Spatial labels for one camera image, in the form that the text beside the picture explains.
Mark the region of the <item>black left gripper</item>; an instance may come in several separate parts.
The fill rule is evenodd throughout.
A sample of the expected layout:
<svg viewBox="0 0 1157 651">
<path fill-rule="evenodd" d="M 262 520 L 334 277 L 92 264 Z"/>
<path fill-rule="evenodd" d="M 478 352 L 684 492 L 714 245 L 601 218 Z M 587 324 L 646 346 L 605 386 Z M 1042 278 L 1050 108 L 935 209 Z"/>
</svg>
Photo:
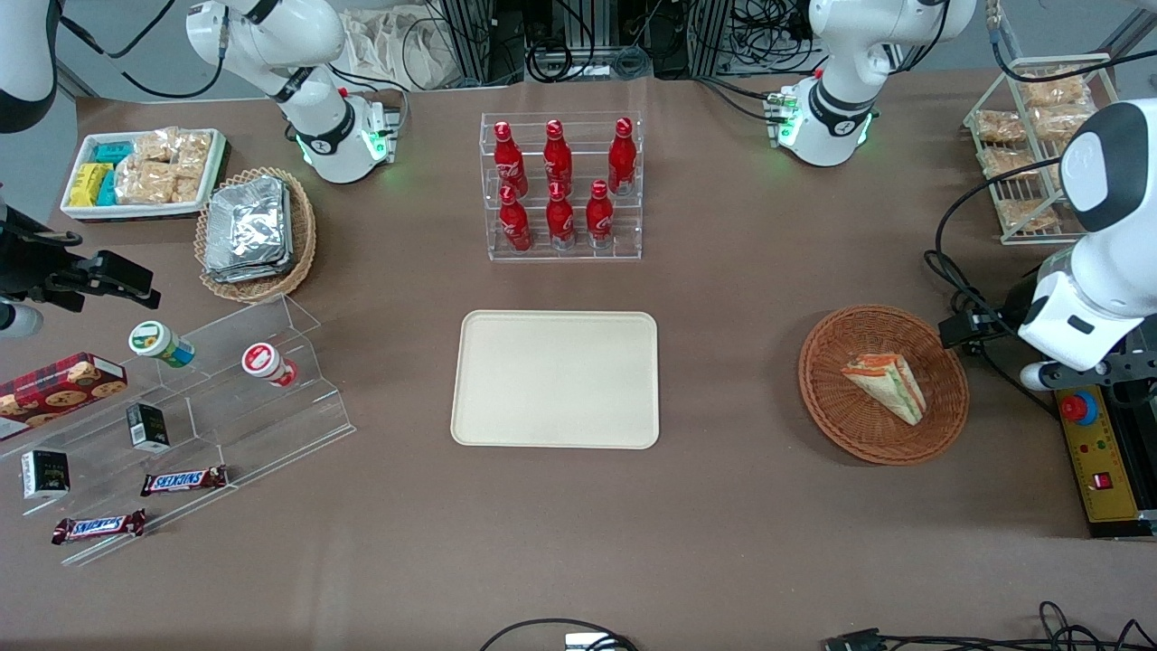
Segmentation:
<svg viewBox="0 0 1157 651">
<path fill-rule="evenodd" d="M 950 317 L 938 321 L 944 349 L 970 349 L 1001 336 L 1016 336 L 1033 301 L 1033 279 L 1020 278 L 1007 293 L 1003 304 L 989 304 L 973 286 L 957 289 L 950 301 Z"/>
</svg>

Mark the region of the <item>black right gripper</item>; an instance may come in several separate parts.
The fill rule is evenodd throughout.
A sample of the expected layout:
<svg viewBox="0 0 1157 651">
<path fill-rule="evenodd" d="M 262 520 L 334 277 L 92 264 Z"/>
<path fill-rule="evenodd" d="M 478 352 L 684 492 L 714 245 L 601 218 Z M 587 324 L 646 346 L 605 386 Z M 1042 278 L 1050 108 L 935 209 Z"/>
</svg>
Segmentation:
<svg viewBox="0 0 1157 651">
<path fill-rule="evenodd" d="M 50 230 L 12 206 L 3 206 L 1 227 L 1 297 L 46 302 L 73 313 L 81 312 L 84 306 L 81 293 L 50 288 L 54 275 L 69 272 L 83 260 L 71 252 L 71 247 L 83 242 L 81 236 Z M 150 310 L 160 308 L 162 296 L 152 288 L 153 272 L 127 257 L 98 251 L 88 259 L 88 271 L 95 278 L 86 284 L 86 293 L 91 296 L 119 297 Z"/>
</svg>

